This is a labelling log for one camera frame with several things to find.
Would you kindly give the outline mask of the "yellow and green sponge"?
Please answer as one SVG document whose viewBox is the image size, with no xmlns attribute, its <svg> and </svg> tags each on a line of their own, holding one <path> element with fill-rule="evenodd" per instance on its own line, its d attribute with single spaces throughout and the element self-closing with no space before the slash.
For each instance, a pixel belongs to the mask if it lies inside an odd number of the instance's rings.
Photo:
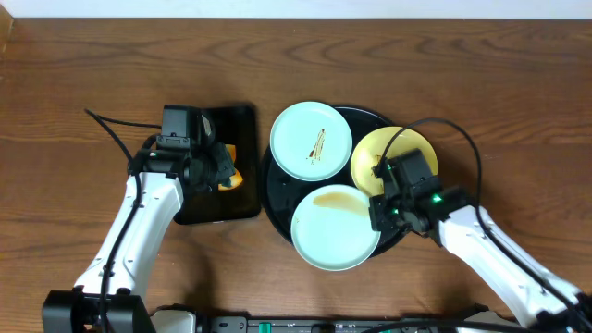
<svg viewBox="0 0 592 333">
<path fill-rule="evenodd" d="M 231 157 L 232 163 L 236 162 L 237 150 L 233 144 L 226 145 L 227 151 Z M 229 177 L 224 183 L 218 185 L 220 191 L 231 191 L 238 188 L 243 182 L 243 177 L 238 169 L 235 169 L 235 173 Z"/>
</svg>

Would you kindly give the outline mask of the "light blue plate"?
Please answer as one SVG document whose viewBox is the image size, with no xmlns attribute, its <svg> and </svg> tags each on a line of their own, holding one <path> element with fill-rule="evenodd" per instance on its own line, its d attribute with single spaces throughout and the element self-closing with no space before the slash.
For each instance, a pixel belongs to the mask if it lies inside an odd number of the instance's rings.
<svg viewBox="0 0 592 333">
<path fill-rule="evenodd" d="M 320 181 L 337 175 L 352 153 L 352 131 L 336 108 L 306 101 L 276 118 L 269 148 L 278 166 L 293 178 Z"/>
<path fill-rule="evenodd" d="M 326 271 L 360 265 L 375 251 L 381 237 L 371 226 L 368 196 L 341 184 L 307 194 L 294 210 L 290 235 L 298 255 Z"/>
</svg>

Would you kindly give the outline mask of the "yellow plate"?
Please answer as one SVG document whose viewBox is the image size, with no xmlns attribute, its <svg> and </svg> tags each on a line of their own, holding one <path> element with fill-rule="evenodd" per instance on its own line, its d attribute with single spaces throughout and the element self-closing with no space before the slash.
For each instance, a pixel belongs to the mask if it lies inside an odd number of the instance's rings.
<svg viewBox="0 0 592 333">
<path fill-rule="evenodd" d="M 367 196 L 373 197 L 384 193 L 383 180 L 378 178 L 375 167 L 389 140 L 401 127 L 384 127 L 375 129 L 365 135 L 355 146 L 351 155 L 351 177 L 354 185 Z M 419 149 L 428 163 L 432 173 L 438 173 L 436 152 L 429 141 L 420 133 L 407 129 L 392 143 L 387 152 L 387 158 L 393 158 L 412 150 Z"/>
</svg>

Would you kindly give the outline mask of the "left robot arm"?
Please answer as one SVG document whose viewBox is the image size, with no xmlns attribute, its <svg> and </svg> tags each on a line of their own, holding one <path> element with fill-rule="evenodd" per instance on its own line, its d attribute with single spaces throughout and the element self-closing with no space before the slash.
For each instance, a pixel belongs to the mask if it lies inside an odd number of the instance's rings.
<svg viewBox="0 0 592 333">
<path fill-rule="evenodd" d="M 172 305 L 149 314 L 149 277 L 165 233 L 189 198 L 229 187 L 232 144 L 191 145 L 151 138 L 129 163 L 123 202 L 99 252 L 71 290 L 52 290 L 42 309 L 46 332 L 199 332 L 195 311 Z"/>
</svg>

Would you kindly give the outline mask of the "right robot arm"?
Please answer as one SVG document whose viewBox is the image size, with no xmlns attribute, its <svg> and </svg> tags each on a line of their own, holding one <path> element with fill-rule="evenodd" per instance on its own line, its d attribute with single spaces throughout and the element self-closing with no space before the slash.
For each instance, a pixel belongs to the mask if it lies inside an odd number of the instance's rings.
<svg viewBox="0 0 592 333">
<path fill-rule="evenodd" d="M 431 238 L 500 297 L 518 324 L 548 332 L 589 332 L 591 296 L 544 267 L 506 235 L 461 188 L 412 198 L 370 199 L 372 227 Z"/>
</svg>

